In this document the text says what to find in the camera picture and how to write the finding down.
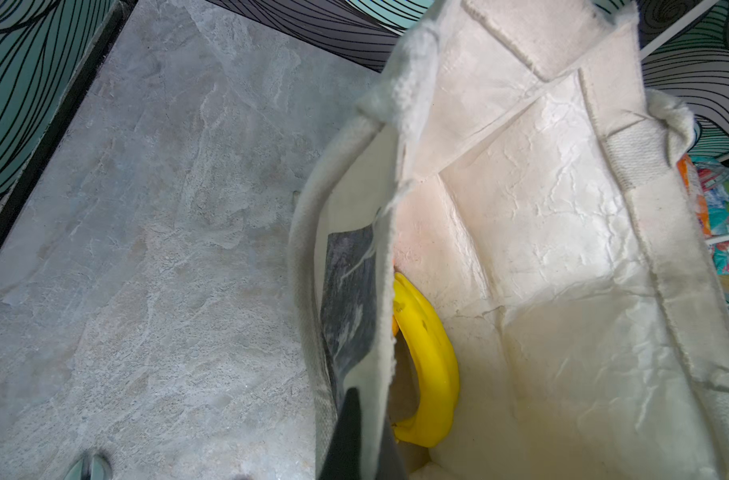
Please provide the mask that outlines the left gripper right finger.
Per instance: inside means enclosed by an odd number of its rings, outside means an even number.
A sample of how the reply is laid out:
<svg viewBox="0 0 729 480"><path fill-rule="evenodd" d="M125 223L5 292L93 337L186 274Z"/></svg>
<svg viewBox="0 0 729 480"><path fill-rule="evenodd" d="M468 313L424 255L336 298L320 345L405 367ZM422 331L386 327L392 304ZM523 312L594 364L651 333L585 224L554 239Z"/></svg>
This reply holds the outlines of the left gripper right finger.
<svg viewBox="0 0 729 480"><path fill-rule="evenodd" d="M397 447L393 430L385 421L376 480L408 480L403 460Z"/></svg>

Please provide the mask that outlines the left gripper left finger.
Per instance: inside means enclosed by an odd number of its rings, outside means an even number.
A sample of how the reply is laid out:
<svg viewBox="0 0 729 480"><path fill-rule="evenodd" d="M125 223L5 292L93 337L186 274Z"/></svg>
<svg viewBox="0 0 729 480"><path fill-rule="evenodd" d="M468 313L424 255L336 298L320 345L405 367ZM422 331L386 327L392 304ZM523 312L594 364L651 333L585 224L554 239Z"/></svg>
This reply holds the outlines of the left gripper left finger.
<svg viewBox="0 0 729 480"><path fill-rule="evenodd" d="M358 389L350 388L338 412L328 453L318 474L320 480L360 480L362 411Z"/></svg>

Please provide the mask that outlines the beige canvas tote bag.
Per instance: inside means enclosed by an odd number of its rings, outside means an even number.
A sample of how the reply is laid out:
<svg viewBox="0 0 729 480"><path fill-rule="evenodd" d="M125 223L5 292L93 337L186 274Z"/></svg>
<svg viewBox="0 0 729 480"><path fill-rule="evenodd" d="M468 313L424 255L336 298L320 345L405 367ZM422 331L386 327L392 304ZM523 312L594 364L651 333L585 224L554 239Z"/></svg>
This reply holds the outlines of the beige canvas tote bag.
<svg viewBox="0 0 729 480"><path fill-rule="evenodd" d="M400 272L460 370L409 479L729 479L729 314L677 169L690 109L648 90L634 2L436 1L298 198L288 266L316 475L350 388L360 479L419 386Z"/></svg>

